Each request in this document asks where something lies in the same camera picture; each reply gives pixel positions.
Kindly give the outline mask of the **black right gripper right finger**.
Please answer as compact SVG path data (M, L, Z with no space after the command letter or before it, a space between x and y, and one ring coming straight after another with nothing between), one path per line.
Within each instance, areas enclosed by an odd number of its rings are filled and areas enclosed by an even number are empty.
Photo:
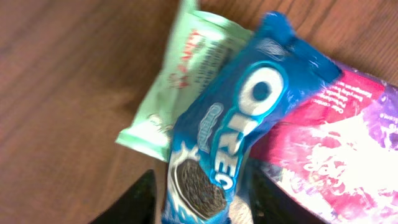
M249 160L247 177L254 223L325 224L277 185L277 181L282 180L281 167L259 160Z

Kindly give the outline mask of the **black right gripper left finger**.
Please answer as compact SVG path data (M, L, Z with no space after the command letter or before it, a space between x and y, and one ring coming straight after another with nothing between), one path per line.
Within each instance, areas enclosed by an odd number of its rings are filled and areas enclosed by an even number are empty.
M89 224L153 224L156 196L155 173L149 169Z

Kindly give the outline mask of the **purple snack package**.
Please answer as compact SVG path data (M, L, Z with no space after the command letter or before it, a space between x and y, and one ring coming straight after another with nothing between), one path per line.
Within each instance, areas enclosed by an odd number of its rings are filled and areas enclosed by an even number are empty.
M250 157L327 223L396 223L397 87L342 71L258 140Z

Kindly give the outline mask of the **blue Oreo cookie pack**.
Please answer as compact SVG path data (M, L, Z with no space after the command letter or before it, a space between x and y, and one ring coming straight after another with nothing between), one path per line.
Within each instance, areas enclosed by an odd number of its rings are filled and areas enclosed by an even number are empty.
M226 223L251 146L340 76L282 13L267 12L175 123L162 222Z

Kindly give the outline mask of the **mint green wipes pack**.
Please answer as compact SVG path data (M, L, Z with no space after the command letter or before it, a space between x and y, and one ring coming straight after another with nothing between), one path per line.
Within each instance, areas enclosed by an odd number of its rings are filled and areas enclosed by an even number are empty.
M160 72L115 142L167 162L176 120L251 35L227 18L201 11L197 0L182 0Z

